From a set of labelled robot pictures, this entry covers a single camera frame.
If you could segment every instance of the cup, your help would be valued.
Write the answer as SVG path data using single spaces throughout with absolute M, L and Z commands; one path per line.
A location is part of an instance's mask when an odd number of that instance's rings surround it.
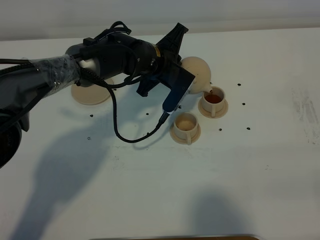
M 174 120 L 170 133 L 177 143 L 191 145 L 201 134 L 197 117 L 191 112 L 180 114 Z
M 208 118 L 221 118 L 228 111 L 225 92 L 217 86 L 212 86 L 211 93 L 204 92 L 198 108 L 202 115 Z

